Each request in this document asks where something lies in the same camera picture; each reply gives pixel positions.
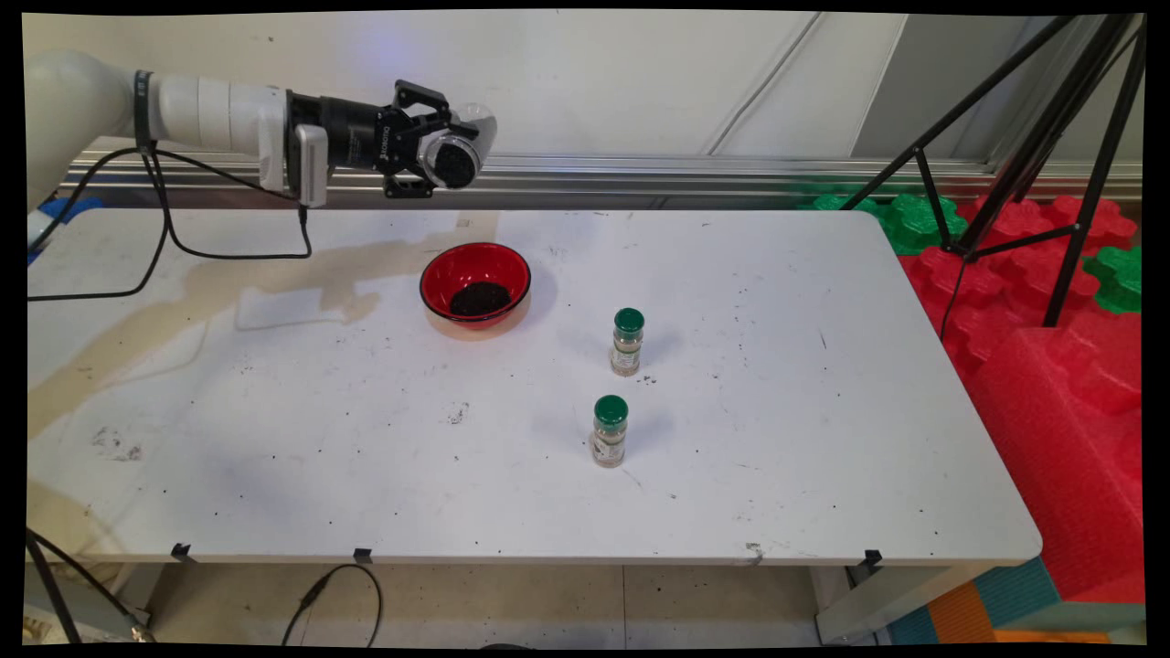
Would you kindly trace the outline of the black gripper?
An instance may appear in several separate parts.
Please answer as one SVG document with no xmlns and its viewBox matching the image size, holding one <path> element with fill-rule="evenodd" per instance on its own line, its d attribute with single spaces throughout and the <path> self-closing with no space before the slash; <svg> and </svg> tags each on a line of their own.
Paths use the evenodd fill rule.
<svg viewBox="0 0 1170 658">
<path fill-rule="evenodd" d="M 457 118 L 434 89 L 410 80 L 394 83 L 393 108 L 363 101 L 290 92 L 290 165 L 300 166 L 296 128 L 319 126 L 326 136 L 326 166 L 372 167 L 384 174 L 386 198 L 431 198 L 435 184 L 417 164 L 417 142 L 427 133 L 450 131 L 467 139 L 479 128 Z"/>
</svg>

